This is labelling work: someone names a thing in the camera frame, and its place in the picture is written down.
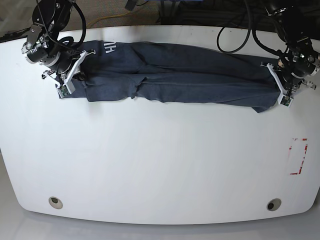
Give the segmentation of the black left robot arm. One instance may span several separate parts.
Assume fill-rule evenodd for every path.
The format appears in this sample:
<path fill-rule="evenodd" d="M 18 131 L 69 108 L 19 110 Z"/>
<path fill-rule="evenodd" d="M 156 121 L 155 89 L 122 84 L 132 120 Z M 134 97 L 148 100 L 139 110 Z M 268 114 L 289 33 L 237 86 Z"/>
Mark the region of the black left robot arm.
<path fill-rule="evenodd" d="M 284 81 L 300 85 L 305 77 L 320 70 L 320 53 L 310 39 L 311 25 L 294 0 L 266 0 L 264 6 L 279 38 L 288 47 L 288 53 L 280 59 Z"/>

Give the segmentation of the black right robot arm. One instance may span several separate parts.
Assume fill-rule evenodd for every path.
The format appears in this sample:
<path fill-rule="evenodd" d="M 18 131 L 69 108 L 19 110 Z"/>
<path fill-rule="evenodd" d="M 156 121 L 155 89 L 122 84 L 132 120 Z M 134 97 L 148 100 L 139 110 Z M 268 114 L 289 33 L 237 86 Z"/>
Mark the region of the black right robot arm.
<path fill-rule="evenodd" d="M 58 39 L 70 20 L 72 9 L 78 12 L 82 22 L 78 42 L 72 36 Z M 37 0 L 21 52 L 31 64 L 42 64 L 58 75 L 67 74 L 80 57 L 79 47 L 85 40 L 86 30 L 85 16 L 74 0 Z"/>

